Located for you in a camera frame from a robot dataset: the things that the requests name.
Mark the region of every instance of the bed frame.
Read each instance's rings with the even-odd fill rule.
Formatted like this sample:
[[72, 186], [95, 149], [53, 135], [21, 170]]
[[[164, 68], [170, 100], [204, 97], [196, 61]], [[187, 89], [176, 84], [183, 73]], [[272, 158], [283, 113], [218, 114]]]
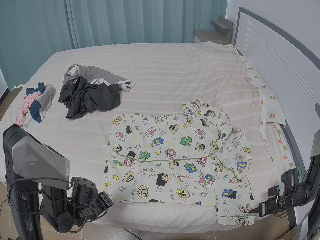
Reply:
[[[239, 7], [234, 46], [250, 59], [277, 97], [286, 118], [286, 139], [304, 175], [314, 134], [320, 129], [320, 59], [292, 35], [243, 7]], [[288, 215], [290, 228], [301, 223], [311, 205]]]

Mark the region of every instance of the bed sheet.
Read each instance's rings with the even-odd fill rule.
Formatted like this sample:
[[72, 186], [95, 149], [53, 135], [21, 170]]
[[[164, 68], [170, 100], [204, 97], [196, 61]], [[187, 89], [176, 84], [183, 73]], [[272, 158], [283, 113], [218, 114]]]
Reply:
[[[135, 86], [129, 92], [121, 92], [121, 104], [116, 109], [68, 120], [65, 118], [68, 110], [58, 99], [63, 75], [71, 64], [109, 70], [132, 80]], [[249, 83], [241, 59], [226, 46], [212, 42], [149, 43], [57, 52], [12, 102], [0, 122], [0, 132], [15, 122], [25, 89], [37, 86], [38, 82], [52, 84], [57, 93], [43, 122], [28, 131], [70, 160], [70, 177], [88, 178], [97, 184], [99, 191], [105, 183], [104, 159], [114, 114], [179, 114], [182, 103], [197, 98], [225, 111], [232, 123], [246, 133], [254, 157], [248, 176], [255, 204], [266, 199], [269, 187], [279, 184], [273, 166], [278, 155], [273, 155], [272, 162], [260, 133], [258, 92]], [[4, 154], [0, 154], [3, 182], [4, 164]], [[218, 224], [212, 208], [171, 203], [115, 204], [97, 222], [156, 232], [194, 233], [233, 228]]]

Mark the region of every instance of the curtain fold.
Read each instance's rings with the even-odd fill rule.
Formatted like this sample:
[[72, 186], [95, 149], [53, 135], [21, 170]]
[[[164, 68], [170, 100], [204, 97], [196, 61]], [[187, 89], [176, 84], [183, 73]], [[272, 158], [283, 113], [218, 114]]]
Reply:
[[0, 0], [0, 67], [25, 84], [55, 52], [123, 43], [193, 42], [227, 0]]

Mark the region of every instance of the tile floor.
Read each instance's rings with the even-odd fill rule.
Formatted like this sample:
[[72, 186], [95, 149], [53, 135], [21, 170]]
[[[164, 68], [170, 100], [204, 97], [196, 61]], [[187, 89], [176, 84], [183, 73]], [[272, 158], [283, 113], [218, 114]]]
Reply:
[[[8, 109], [9, 105], [19, 93], [22, 87], [12, 90], [0, 106], [0, 119]], [[0, 183], [0, 202], [7, 198], [6, 187]], [[136, 238], [121, 228], [103, 226], [87, 223], [79, 233], [60, 234], [56, 232], [48, 222], [40, 216], [42, 234], [47, 240], [136, 240]], [[273, 215], [257, 221], [254, 225], [236, 228], [231, 231], [212, 231], [198, 234], [183, 233], [157, 233], [132, 230], [143, 240], [276, 240], [289, 230], [287, 218], [276, 218]], [[17, 237], [17, 230], [14, 226], [8, 202], [4, 202], [0, 214], [0, 239]]]

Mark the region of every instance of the nightstand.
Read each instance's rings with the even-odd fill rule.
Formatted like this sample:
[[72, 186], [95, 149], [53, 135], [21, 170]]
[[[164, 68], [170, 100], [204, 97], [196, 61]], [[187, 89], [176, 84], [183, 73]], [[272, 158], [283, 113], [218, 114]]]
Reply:
[[216, 44], [226, 45], [230, 43], [232, 21], [218, 16], [218, 20], [212, 20], [212, 24], [217, 25], [217, 30], [194, 30], [194, 43], [213, 42]]

